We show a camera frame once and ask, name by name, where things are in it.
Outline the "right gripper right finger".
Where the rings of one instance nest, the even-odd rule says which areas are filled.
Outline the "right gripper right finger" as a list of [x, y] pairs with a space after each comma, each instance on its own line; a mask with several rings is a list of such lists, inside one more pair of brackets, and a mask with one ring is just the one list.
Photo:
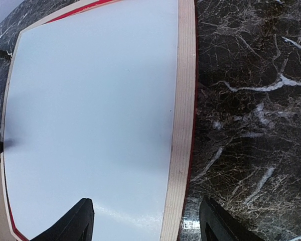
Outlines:
[[242, 226], [213, 198], [204, 196], [199, 211], [201, 240], [262, 240]]

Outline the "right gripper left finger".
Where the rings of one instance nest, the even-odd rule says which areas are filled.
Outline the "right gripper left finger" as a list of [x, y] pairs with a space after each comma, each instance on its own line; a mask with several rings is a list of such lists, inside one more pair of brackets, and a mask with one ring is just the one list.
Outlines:
[[93, 226], [93, 202], [90, 198], [82, 198], [55, 224], [31, 241], [92, 240]]

